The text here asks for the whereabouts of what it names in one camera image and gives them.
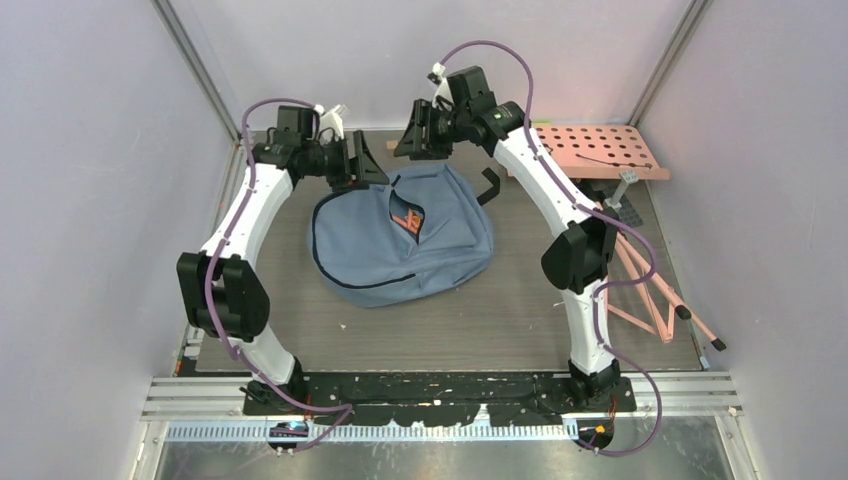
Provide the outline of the orange triangular sticker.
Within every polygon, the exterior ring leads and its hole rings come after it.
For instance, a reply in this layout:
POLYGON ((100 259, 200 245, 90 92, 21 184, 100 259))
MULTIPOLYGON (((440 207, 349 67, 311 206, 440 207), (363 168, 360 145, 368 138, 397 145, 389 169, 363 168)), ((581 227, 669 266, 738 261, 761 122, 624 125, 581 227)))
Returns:
POLYGON ((421 228, 422 220, 423 218, 416 210, 409 208, 404 217, 405 228, 413 233, 417 233, 421 228))

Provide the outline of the blue grey student backpack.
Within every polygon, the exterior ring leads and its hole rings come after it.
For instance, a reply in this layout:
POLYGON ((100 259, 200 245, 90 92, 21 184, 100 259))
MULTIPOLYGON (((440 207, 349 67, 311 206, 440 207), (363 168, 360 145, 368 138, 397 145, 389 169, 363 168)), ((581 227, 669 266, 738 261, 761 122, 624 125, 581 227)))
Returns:
POLYGON ((501 180, 482 172, 477 194, 447 164, 407 166, 388 185, 334 193, 314 208, 307 231, 312 260, 327 286, 363 308, 393 305, 453 289, 484 271, 494 256, 485 205, 501 180), (393 222, 409 208, 423 218, 418 239, 393 222))

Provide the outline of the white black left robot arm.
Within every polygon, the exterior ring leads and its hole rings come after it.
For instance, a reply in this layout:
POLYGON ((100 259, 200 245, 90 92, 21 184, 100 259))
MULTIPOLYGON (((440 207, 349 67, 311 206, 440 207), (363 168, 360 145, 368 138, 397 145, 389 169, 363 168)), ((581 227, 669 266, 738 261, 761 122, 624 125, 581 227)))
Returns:
POLYGON ((303 178, 323 178, 335 193, 387 184, 388 178, 362 132, 346 138, 346 106, 286 98, 269 102, 278 107, 277 120, 262 142, 254 141, 249 117, 264 104, 243 114, 242 184, 212 236, 198 251, 182 253, 176 271, 189 324, 218 339, 248 367, 249 396, 293 414, 305 405, 307 386, 301 362, 270 325, 270 298, 256 272, 264 240, 303 178))

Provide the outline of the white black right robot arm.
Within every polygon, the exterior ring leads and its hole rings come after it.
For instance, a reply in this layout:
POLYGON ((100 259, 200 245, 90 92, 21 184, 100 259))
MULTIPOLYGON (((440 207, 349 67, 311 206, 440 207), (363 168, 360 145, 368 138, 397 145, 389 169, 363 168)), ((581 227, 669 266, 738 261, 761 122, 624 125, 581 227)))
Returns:
POLYGON ((620 378, 620 364, 609 350, 607 299, 601 287, 609 278, 618 234, 614 212, 599 209, 565 175, 518 104, 497 101, 481 67, 447 73, 437 63, 428 79, 435 94, 414 102, 395 156, 443 160, 455 144, 470 142, 518 181, 553 236, 541 267, 566 310, 568 397, 584 410, 598 409, 620 378))

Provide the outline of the pink perforated music stand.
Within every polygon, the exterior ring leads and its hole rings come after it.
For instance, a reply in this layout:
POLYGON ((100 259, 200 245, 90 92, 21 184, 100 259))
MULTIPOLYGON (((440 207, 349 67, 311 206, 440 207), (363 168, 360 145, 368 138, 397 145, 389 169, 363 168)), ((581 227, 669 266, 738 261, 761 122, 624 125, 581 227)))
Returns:
MULTIPOLYGON (((646 181, 668 180, 671 174, 658 164, 636 128, 627 125, 541 125, 536 131, 556 164, 577 185, 588 188, 591 193, 601 192, 605 186, 615 186, 621 172, 634 170, 640 181, 628 188, 626 196, 644 220, 644 225, 629 227, 644 236, 648 234, 649 226, 654 227, 655 232, 659 231, 657 221, 648 221, 648 209, 636 205, 636 195, 645 191, 646 181)), ((666 260, 659 251, 661 243, 661 239, 651 242, 657 252, 656 273, 650 280, 607 291, 607 316, 627 321, 664 343, 674 339, 679 322, 688 321, 715 350, 726 350, 725 342, 676 291, 673 273, 661 265, 666 260)))

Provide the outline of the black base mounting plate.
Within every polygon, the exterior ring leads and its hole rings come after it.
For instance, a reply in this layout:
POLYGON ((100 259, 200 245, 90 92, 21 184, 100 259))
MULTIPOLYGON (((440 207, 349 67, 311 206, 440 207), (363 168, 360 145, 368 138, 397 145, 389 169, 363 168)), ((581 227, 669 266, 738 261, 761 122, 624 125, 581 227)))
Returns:
POLYGON ((309 405, 307 419, 321 426, 466 426, 487 414, 497 427, 545 426, 566 414, 607 417, 630 413, 630 381, 584 389, 551 372, 312 372, 293 394, 309 405))

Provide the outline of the grey lego plate with post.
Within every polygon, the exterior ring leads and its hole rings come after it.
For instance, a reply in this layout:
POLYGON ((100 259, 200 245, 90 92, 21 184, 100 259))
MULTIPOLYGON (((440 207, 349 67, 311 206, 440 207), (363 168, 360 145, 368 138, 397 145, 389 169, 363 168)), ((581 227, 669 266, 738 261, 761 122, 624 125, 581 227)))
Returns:
POLYGON ((619 174, 619 181, 615 186, 605 186, 600 193, 601 202, 612 208, 622 223, 633 228, 643 226, 644 220, 626 196, 626 192, 629 187, 636 185, 639 181, 634 170, 625 170, 619 174))

